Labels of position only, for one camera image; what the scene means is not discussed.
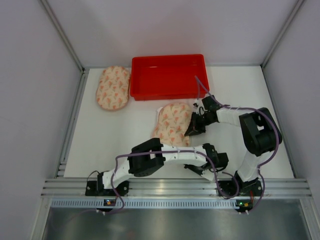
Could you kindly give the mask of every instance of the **table surface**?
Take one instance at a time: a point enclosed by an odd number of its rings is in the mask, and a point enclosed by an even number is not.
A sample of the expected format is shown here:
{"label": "table surface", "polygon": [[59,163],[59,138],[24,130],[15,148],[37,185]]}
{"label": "table surface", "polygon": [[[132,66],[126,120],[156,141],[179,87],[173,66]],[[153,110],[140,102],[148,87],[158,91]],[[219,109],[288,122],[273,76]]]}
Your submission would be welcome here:
{"label": "table surface", "polygon": [[[194,103],[194,99],[135,101],[119,111],[106,111],[96,102],[102,68],[90,69],[85,84],[73,138],[67,156],[65,178],[87,177],[92,171],[112,170],[115,157],[150,139],[157,122],[157,109],[172,102]],[[223,104],[235,107],[266,107],[275,118],[262,70],[259,66],[210,66],[206,68],[210,92]],[[246,147],[239,127],[214,123],[207,132],[190,139],[191,146],[210,143],[219,153],[228,154],[226,172],[234,173],[242,164]],[[263,166],[265,178],[293,178],[282,143],[275,158]],[[164,166],[148,178],[201,178],[182,165]]]}

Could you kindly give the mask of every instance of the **red tray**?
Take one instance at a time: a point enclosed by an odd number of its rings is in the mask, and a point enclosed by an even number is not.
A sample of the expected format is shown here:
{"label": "red tray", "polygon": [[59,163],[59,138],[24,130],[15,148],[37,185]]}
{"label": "red tray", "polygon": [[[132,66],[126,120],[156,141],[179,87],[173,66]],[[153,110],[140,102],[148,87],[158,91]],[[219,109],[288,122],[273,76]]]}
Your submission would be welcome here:
{"label": "red tray", "polygon": [[[194,99],[198,96],[195,75],[209,90],[205,60],[201,54],[134,57],[130,95],[136,101]],[[205,94],[200,86],[200,97]]]}

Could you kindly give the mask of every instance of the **metal frame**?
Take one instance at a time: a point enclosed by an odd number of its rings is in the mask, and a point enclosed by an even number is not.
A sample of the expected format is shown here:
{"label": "metal frame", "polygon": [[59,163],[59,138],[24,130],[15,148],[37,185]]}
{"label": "metal frame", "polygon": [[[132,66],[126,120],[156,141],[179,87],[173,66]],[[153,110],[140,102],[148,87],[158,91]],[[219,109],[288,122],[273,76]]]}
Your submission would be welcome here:
{"label": "metal frame", "polygon": [[[41,239],[49,215],[49,209],[53,200],[67,199],[68,202],[88,200],[85,197],[85,178],[64,178],[64,170],[67,164],[75,122],[77,121],[81,100],[83,97],[88,71],[84,69],[61,24],[47,0],[38,0],[48,15],[59,37],[71,55],[74,63],[81,72],[81,77],[74,97],[72,110],[69,116],[67,130],[58,159],[55,178],[47,179],[41,193],[41,204],[32,230],[31,239]],[[283,24],[280,32],[274,40],[270,50],[261,64],[262,72],[268,64],[277,46],[283,39],[293,19],[303,6],[305,0],[297,0],[291,13]],[[205,179],[130,179],[129,192],[126,197],[130,199],[163,200],[163,199],[193,199],[193,200],[221,200],[217,194],[217,185]],[[318,211],[312,198],[308,182],[305,179],[266,179],[265,196],[263,199],[298,199],[301,202],[301,210],[305,217],[306,226],[313,240],[320,240],[320,221]]]}

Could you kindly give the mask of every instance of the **metal grate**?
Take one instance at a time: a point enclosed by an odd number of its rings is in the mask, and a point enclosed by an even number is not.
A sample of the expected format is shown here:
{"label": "metal grate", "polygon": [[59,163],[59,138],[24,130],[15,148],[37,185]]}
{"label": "metal grate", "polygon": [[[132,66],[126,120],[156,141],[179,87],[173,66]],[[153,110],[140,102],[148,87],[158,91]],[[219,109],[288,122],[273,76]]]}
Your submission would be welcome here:
{"label": "metal grate", "polygon": [[[222,199],[139,199],[124,198],[127,209],[238,209],[236,200]],[[108,199],[72,199],[54,198],[52,208],[120,208],[122,203],[117,200],[115,206],[105,203]]]}

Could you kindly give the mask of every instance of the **orange pattern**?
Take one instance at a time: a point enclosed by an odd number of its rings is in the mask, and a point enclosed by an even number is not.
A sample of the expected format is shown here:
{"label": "orange pattern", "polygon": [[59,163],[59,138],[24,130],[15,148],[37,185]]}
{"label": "orange pattern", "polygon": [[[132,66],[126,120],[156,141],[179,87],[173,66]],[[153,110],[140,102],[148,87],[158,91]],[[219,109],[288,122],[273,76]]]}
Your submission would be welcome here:
{"label": "orange pattern", "polygon": [[164,106],[158,115],[152,138],[160,138],[164,144],[175,147],[188,147],[190,139],[184,136],[190,120],[191,107],[183,102],[174,102]]}
{"label": "orange pattern", "polygon": [[118,110],[129,100],[130,72],[122,66],[110,66],[102,71],[96,90],[96,101],[105,110]]}

